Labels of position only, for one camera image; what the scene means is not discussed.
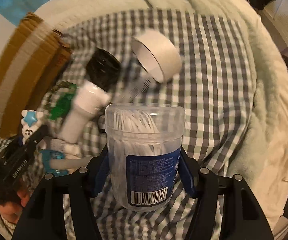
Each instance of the product label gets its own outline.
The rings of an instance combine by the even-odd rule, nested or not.
[[[180,149],[158,156],[126,157],[127,201],[136,207],[150,207],[168,199],[179,163]]]

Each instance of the black bottle cap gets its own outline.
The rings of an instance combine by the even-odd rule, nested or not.
[[[108,92],[118,81],[121,64],[109,52],[97,48],[86,65],[86,71],[94,85]]]

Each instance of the barcode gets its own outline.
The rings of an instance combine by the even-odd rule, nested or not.
[[[159,203],[166,199],[167,188],[147,193],[131,191],[131,204],[152,205]]]

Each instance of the plaid blanket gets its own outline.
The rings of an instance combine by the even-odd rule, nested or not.
[[[123,71],[111,92],[112,96],[119,95],[130,81],[144,75],[132,53],[131,40],[146,28],[156,29],[171,40],[180,52],[183,68],[170,82],[153,84],[134,101],[182,106],[186,114],[183,147],[202,166],[225,176],[230,158],[234,158],[234,151],[243,142],[253,106],[249,63],[238,22],[159,9],[131,10],[94,18],[65,32],[65,40],[71,44],[73,53],[72,62],[61,79],[82,85],[85,65],[99,47],[121,62]],[[65,89],[60,89],[52,96],[52,106],[63,92]],[[48,96],[45,95],[39,109],[45,114],[48,114],[45,110]],[[56,137],[61,120],[48,120],[48,125]],[[83,156],[97,156],[105,143],[105,134],[99,133],[92,121],[78,142]],[[41,156],[36,156],[27,172],[31,187],[36,187],[43,175]],[[103,192],[91,199],[91,203],[103,239],[183,239],[196,204],[185,193],[179,178],[170,202],[155,212],[124,209],[113,197],[109,178]],[[217,229],[222,204],[219,198]],[[64,196],[64,210],[68,237],[74,239],[68,195]]]

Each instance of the brown cardboard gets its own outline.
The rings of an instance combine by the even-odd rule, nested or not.
[[[28,13],[14,31],[0,58],[0,88],[12,60],[20,47],[36,27],[42,22],[38,16]],[[58,31],[52,31],[38,46],[27,64],[16,76],[17,80],[7,93],[0,92],[0,103],[6,104],[2,113],[0,137],[9,138],[17,135],[23,109],[36,110],[47,90],[71,55],[69,45],[61,40]]]

